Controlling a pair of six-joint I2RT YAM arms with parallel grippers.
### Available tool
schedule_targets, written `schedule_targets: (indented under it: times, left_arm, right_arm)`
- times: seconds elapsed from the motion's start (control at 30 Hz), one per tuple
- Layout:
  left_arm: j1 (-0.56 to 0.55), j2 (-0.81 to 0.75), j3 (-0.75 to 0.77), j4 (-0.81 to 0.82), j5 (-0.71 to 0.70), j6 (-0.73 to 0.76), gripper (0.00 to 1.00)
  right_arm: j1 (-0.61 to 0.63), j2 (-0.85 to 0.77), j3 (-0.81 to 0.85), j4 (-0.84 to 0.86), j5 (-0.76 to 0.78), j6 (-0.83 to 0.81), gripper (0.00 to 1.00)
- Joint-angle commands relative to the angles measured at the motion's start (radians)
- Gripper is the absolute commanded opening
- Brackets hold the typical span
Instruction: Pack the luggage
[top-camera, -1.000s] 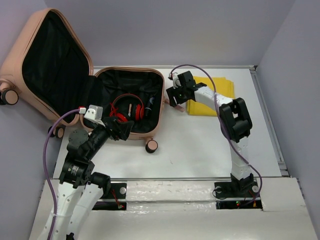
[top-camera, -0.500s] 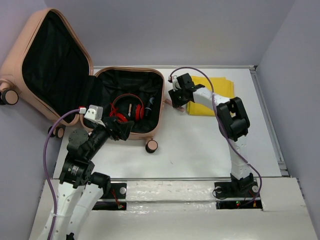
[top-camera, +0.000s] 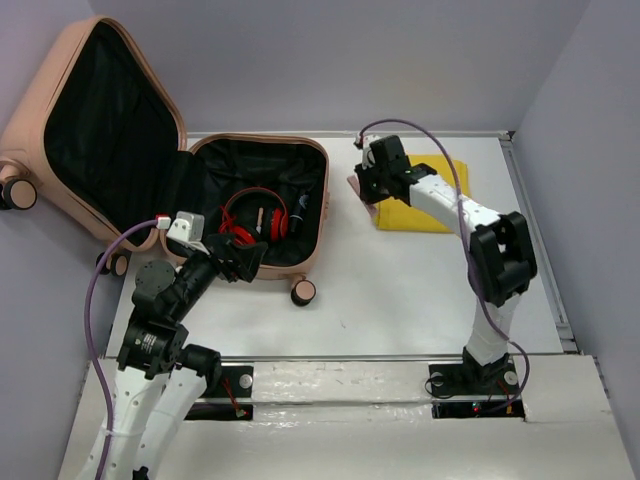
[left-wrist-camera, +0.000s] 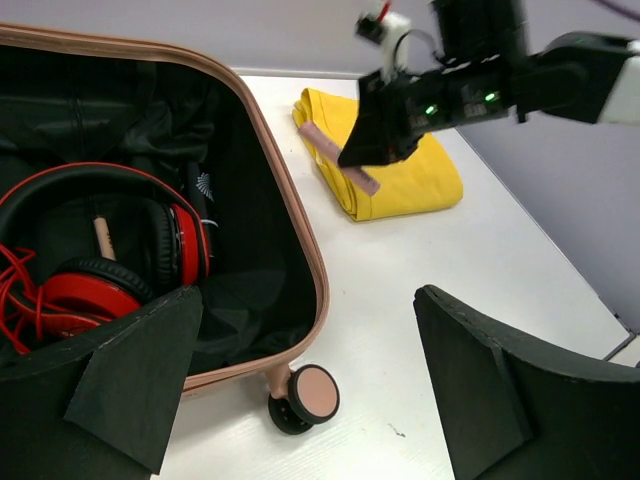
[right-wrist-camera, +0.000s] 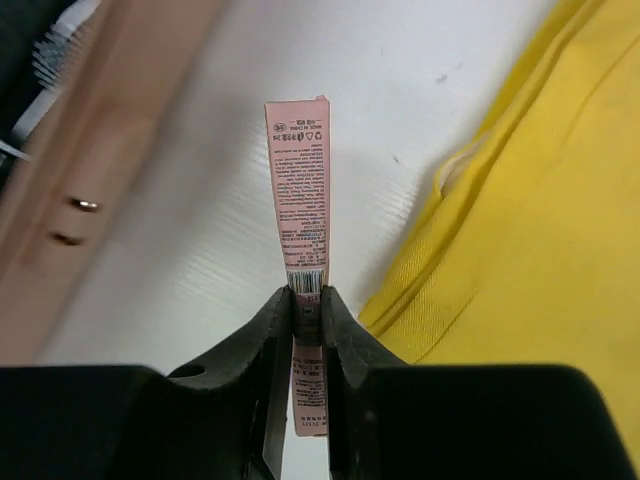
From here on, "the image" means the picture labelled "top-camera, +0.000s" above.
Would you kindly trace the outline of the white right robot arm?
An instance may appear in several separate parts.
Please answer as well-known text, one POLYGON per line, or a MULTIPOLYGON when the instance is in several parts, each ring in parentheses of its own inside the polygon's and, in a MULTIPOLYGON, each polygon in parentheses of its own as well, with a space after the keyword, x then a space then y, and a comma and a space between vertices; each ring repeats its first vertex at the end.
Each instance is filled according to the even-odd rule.
POLYGON ((412 164, 400 138, 359 134, 361 160, 354 171, 358 194, 367 205, 398 200, 447 227, 462 242, 467 277, 476 298, 470 337, 457 363, 436 364, 426 381, 438 400, 487 395, 512 375, 509 350, 513 316, 537 275, 537 263, 525 217, 502 214, 465 195, 452 158, 446 180, 433 166, 412 164))

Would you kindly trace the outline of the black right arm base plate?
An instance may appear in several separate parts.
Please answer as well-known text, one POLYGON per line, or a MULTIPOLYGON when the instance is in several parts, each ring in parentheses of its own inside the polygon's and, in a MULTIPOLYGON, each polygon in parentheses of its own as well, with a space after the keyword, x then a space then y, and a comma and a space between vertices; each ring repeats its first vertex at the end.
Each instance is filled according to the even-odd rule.
POLYGON ((525 419, 519 378, 512 363, 483 380, 465 378, 462 373, 461 363, 429 366, 424 389, 432 399, 434 419, 525 419))

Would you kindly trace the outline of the yellow cloth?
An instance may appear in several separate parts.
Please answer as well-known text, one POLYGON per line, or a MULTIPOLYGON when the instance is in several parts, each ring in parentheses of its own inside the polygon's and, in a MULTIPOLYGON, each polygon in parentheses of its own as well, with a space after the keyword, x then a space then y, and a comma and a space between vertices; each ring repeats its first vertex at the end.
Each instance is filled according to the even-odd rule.
POLYGON ((410 191, 410 203, 389 198, 379 202, 373 223, 379 230, 426 233, 454 233, 460 235, 457 218, 455 180, 443 155, 409 156, 412 166, 425 164, 436 175, 423 178, 410 191))

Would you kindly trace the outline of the red headphones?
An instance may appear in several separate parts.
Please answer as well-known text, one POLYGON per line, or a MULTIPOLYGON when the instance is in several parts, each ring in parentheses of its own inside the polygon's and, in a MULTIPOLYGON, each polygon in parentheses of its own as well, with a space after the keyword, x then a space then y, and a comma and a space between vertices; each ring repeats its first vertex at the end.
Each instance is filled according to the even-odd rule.
POLYGON ((288 231, 288 209, 283 199, 264 187, 250 187, 233 194, 221 207, 218 232, 232 234, 239 245, 269 244, 283 240, 288 231), (262 232, 256 231, 258 209, 264 209, 262 232))

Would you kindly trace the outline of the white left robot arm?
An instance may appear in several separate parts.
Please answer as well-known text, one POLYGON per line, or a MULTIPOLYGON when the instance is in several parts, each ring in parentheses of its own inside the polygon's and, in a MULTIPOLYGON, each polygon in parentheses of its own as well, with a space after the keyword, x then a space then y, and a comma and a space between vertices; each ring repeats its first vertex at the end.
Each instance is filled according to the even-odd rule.
POLYGON ((267 245, 215 234, 190 246, 180 268, 153 260, 136 274, 114 384, 104 388, 107 412, 81 479, 155 478, 192 405, 220 386, 219 352, 188 344, 182 322, 215 279, 251 282, 267 245))

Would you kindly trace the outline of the black cylindrical bottle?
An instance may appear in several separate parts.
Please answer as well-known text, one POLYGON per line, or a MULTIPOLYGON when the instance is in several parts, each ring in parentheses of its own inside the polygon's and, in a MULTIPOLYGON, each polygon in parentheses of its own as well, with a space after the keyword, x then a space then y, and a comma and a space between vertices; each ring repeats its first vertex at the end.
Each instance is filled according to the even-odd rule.
POLYGON ((289 234, 298 236, 301 233, 310 197, 309 190, 300 192, 289 216, 289 234))

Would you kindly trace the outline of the thin rose-gold tube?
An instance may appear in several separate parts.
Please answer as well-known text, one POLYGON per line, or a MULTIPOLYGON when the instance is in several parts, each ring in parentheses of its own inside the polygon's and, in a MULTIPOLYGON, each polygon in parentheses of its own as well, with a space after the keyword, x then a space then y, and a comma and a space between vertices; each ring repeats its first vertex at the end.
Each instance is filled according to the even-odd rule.
POLYGON ((257 216, 257 223, 256 223, 256 231, 258 232, 258 234, 261 234, 262 232, 263 215, 264 215, 264 209, 260 207, 258 209, 258 216, 257 216))

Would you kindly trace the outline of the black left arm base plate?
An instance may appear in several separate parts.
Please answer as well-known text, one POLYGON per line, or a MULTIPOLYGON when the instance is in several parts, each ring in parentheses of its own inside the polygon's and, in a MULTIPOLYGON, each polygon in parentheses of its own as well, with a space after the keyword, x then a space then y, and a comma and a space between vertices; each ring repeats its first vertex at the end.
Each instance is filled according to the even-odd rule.
POLYGON ((223 365, 218 383, 205 390, 185 419, 217 422, 251 421, 254 413, 253 377, 253 365, 223 365))

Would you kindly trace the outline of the pink hard-shell suitcase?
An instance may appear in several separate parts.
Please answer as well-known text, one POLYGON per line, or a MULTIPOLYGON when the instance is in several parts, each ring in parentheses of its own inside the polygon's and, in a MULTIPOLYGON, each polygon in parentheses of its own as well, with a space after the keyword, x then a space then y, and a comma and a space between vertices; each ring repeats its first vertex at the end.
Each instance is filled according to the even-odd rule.
POLYGON ((187 249, 147 227, 159 214, 189 211, 218 232, 236 192, 264 187, 288 216, 310 191, 301 233, 268 244, 258 277, 291 282, 294 304, 315 297, 309 272, 329 204, 329 158, 308 138, 221 133, 187 141, 181 114, 131 35, 96 16, 58 36, 1 137, 1 206, 46 198, 96 239, 128 252, 161 246, 176 263, 187 249), (134 231, 141 225, 140 232, 134 231))

